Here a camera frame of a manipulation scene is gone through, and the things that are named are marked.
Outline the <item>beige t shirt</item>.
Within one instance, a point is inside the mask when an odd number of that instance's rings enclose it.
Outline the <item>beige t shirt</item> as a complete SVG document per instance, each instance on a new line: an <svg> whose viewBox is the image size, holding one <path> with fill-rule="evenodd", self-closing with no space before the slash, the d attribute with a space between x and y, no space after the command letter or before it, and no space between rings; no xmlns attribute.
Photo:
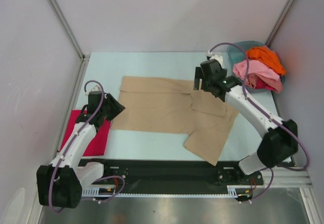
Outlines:
<svg viewBox="0 0 324 224"><path fill-rule="evenodd" d="M123 77L118 101L125 107L112 129L187 134L184 147L215 166L238 111L193 81Z"/></svg>

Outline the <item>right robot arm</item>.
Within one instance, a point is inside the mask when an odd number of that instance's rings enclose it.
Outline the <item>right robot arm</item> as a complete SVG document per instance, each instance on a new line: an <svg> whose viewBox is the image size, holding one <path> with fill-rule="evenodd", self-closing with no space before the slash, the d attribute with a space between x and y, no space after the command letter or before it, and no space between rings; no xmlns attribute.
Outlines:
<svg viewBox="0 0 324 224"><path fill-rule="evenodd" d="M239 161L239 168L233 172L237 183L245 184L254 172L272 168L297 153L297 124L270 113L238 78L227 75L227 69L218 60L206 60L196 67L193 88L210 92L233 106L262 138L256 152Z"/></svg>

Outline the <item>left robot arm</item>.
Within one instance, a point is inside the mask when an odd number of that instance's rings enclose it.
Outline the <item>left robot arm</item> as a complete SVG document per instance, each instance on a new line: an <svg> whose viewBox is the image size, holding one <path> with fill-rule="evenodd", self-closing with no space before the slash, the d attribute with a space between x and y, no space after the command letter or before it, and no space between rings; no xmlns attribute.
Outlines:
<svg viewBox="0 0 324 224"><path fill-rule="evenodd" d="M108 122L124 109L111 94L92 91L88 103L71 112L69 137L50 164L39 166L36 172L38 201L42 206L75 208L85 188L96 180L111 180L112 171L101 163L90 162L81 169L78 165L97 134L106 133Z"/></svg>

